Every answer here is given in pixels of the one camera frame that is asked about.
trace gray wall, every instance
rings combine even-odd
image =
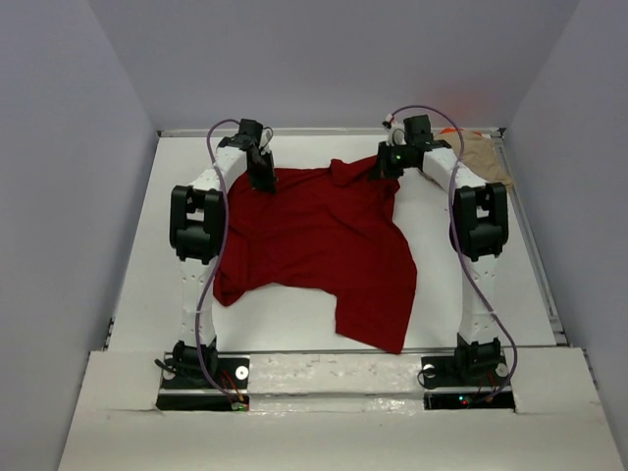
[[[582,0],[506,133],[569,338],[628,463],[628,3]]]
[[[156,143],[83,0],[0,14],[0,468],[57,469]]]
[[[158,129],[504,126],[577,0],[89,0]]]

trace white table surface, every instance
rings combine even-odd
[[[420,355],[368,353],[251,355],[250,412],[162,412],[159,354],[92,353],[60,471],[622,469],[575,348],[521,349],[516,413],[424,410]]]
[[[331,159],[373,155],[382,135],[276,136],[276,167],[318,168]],[[170,193],[207,166],[202,137],[160,139],[135,236],[112,351],[169,350],[177,341],[182,304],[180,263],[168,241]],[[418,270],[404,349],[455,346],[461,272],[448,240],[446,194],[415,171],[400,179],[394,222],[405,234]],[[519,225],[509,204],[510,237],[499,258],[495,306],[520,345],[554,345],[546,307]],[[335,334],[336,299],[317,289],[268,286],[229,308],[214,302],[221,351],[363,350]]]

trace beige cloth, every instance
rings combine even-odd
[[[464,165],[487,182],[503,183],[511,189],[512,179],[499,165],[493,141],[472,131],[462,131],[462,138],[464,139],[464,155],[462,156]],[[455,155],[460,156],[460,138],[457,132],[438,134],[434,136],[434,139],[446,141],[451,145]]]

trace wire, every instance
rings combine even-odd
[[[449,179],[449,190],[448,190],[449,222],[451,223],[453,243],[455,245],[455,251],[458,254],[458,261],[460,262],[460,267],[462,268],[462,272],[464,272],[464,276],[467,278],[467,280],[471,284],[471,287],[478,294],[478,297],[480,297],[480,299],[482,300],[482,303],[489,310],[491,314],[491,318],[496,322],[497,326],[501,329],[503,334],[508,338],[508,341],[510,342],[510,346],[512,347],[512,367],[510,368],[510,371],[504,378],[503,383],[501,383],[501,386],[497,388],[495,391],[490,392],[489,394],[487,394],[485,397],[481,399],[481,401],[485,401],[501,393],[510,384],[510,380],[512,380],[512,377],[514,376],[514,372],[517,369],[517,363],[519,361],[517,345],[514,342],[514,339],[512,338],[512,336],[510,335],[510,332],[506,329],[504,324],[499,319],[499,316],[496,314],[495,309],[491,305],[491,302],[482,293],[482,290],[480,289],[480,287],[478,287],[477,283],[475,283],[475,280],[473,280],[473,276],[471,275],[471,272],[469,271],[469,267],[467,267],[467,264],[464,261],[464,254],[462,253],[462,250],[460,249],[460,240],[458,238],[458,232],[456,230],[455,221],[453,218],[453,197],[455,196],[455,177],[458,173],[458,169],[460,168],[460,164],[462,163],[462,156],[464,155],[464,139],[462,138],[462,132],[460,132],[460,128],[453,122],[453,120],[448,115],[446,115],[440,110],[437,110],[436,108],[433,108],[427,105],[402,106],[401,108],[394,110],[391,113],[391,116],[394,118],[398,113],[405,110],[412,110],[412,109],[428,110],[428,111],[432,111],[436,113],[437,115],[442,116],[455,129],[455,131],[458,134],[458,138],[460,139],[460,154],[457,156],[455,165],[453,166],[453,169],[451,170],[451,178]]]
[[[496,388],[497,383],[495,382],[495,378],[493,378],[493,373],[489,372],[487,374],[489,375],[489,379],[491,380],[491,384],[493,385],[493,388]]]
[[[272,129],[270,126],[267,126],[266,128],[264,128],[264,130],[270,130],[271,132],[271,136],[268,138],[268,142],[266,142],[266,145],[271,143],[271,140],[273,140],[273,137],[275,137],[275,130]]]
[[[475,391],[475,394],[473,394],[471,396],[471,400],[472,401],[473,401],[473,399],[475,399],[478,396],[478,394],[480,393],[480,391],[482,390],[483,387],[484,387],[484,378],[482,378],[482,381],[480,381],[480,386],[479,386],[478,390]]]
[[[228,387],[227,387],[227,379],[223,376],[220,380],[221,380],[221,383],[223,384],[223,389],[227,390],[228,389]],[[232,400],[230,395],[227,396],[227,400],[229,401],[229,404],[233,404],[234,403],[234,401]]]
[[[166,363],[164,363],[160,359],[155,358],[155,364],[158,367],[160,367],[162,370],[164,370],[165,372],[170,373],[171,375],[177,375],[177,371],[175,371],[173,368],[170,368],[168,365],[166,365]]]
[[[419,371],[419,374],[416,377],[416,380],[419,382],[421,388],[425,389],[425,383],[421,381],[421,377],[425,379],[425,372],[423,370]]]
[[[217,391],[220,391],[227,398],[231,398],[232,394],[228,392],[226,389],[221,388],[218,383],[214,381],[212,375],[207,371],[207,366],[205,366],[205,359],[203,358],[203,349],[201,345],[200,338],[200,313],[203,308],[203,302],[205,301],[205,296],[207,296],[207,291],[209,287],[212,286],[214,279],[216,278],[216,273],[218,273],[218,267],[220,266],[220,262],[223,259],[223,255],[225,253],[225,247],[227,246],[227,232],[229,231],[229,199],[227,198],[227,184],[225,183],[225,177],[223,177],[223,173],[218,168],[218,164],[216,163],[216,157],[214,156],[214,151],[212,150],[211,137],[212,133],[216,130],[217,127],[225,125],[226,123],[235,123],[239,125],[239,121],[228,119],[222,120],[212,126],[207,132],[207,150],[209,151],[209,158],[212,161],[212,167],[216,171],[216,175],[218,176],[218,181],[220,183],[220,190],[223,192],[223,201],[225,203],[225,230],[223,232],[223,243],[220,246],[220,250],[218,252],[218,256],[216,257],[216,263],[212,268],[211,273],[209,274],[209,278],[203,287],[203,292],[200,294],[200,298],[198,299],[198,304],[196,305],[196,316],[194,318],[194,338],[196,340],[196,354],[198,355],[198,362],[200,363],[200,369],[203,372],[203,376],[207,380],[207,382],[212,385]]]
[[[234,382],[234,380],[232,379],[231,376],[229,376],[229,373],[227,373],[226,371],[223,370],[223,377],[227,378],[227,381],[229,381],[232,385],[232,389],[235,391],[235,393],[237,394],[237,398],[239,399],[240,402],[244,403],[244,396],[241,394],[241,392],[239,391],[239,389],[236,386],[236,383]]]

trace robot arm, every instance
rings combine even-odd
[[[508,239],[505,187],[487,183],[464,164],[457,163],[449,145],[434,140],[427,116],[408,118],[403,126],[388,117],[384,126],[388,138],[380,142],[372,179],[398,178],[404,169],[415,167],[449,193],[451,175],[458,165],[450,217],[462,252],[463,271],[468,272],[485,298],[492,299],[497,258]],[[449,238],[455,250],[451,231],[452,227]],[[465,274],[457,344],[452,357],[429,358],[434,371],[425,377],[426,388],[477,383],[504,361],[492,312]]]
[[[187,186],[176,186],[171,196],[170,244],[181,260],[183,312],[179,341],[173,348],[172,364],[179,369],[198,368],[195,322],[206,367],[216,373],[218,353],[212,317],[212,286],[207,287],[216,269],[226,228],[225,201],[217,170],[226,190],[244,172],[255,189],[275,192],[273,154],[269,147],[272,131],[252,120],[241,120],[236,135],[218,145],[215,167],[205,170]]]

